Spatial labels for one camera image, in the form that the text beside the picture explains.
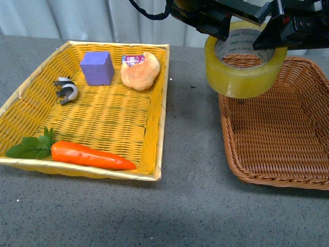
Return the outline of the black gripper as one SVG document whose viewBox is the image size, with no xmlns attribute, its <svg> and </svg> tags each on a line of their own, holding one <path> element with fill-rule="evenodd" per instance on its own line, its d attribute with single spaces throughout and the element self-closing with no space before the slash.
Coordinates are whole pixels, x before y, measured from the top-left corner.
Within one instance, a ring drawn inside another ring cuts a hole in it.
<svg viewBox="0 0 329 247">
<path fill-rule="evenodd" d="M 289 50 L 328 48 L 328 1 L 173 1 L 170 14 L 198 32 L 227 40 L 231 17 L 261 25 L 253 49 Z"/>
</svg>

